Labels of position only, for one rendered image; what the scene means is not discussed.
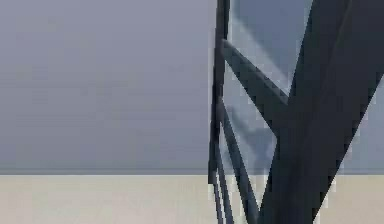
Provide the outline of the black frame chair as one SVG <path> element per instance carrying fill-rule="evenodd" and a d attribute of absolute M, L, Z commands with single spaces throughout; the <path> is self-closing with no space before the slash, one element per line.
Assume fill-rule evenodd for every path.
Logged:
<path fill-rule="evenodd" d="M 218 224 L 234 224 L 221 139 L 247 224 L 313 224 L 384 76 L 384 0 L 313 0 L 288 93 L 228 41 L 230 0 L 216 1 L 208 182 Z M 277 138 L 261 201 L 224 104 L 227 68 Z"/>

